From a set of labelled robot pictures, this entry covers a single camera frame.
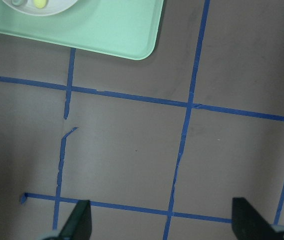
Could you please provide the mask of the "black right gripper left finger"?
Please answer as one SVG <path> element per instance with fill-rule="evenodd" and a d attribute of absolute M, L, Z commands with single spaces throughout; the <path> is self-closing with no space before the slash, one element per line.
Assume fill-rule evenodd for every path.
<path fill-rule="evenodd" d="M 80 200 L 59 232 L 58 240 L 89 240 L 92 234 L 90 200 Z"/>

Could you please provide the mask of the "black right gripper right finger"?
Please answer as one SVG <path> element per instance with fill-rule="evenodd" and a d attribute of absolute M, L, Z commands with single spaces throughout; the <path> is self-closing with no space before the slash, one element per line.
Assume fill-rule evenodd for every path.
<path fill-rule="evenodd" d="M 277 233 L 244 197 L 232 199 L 232 231 L 238 240 L 276 240 Z"/>

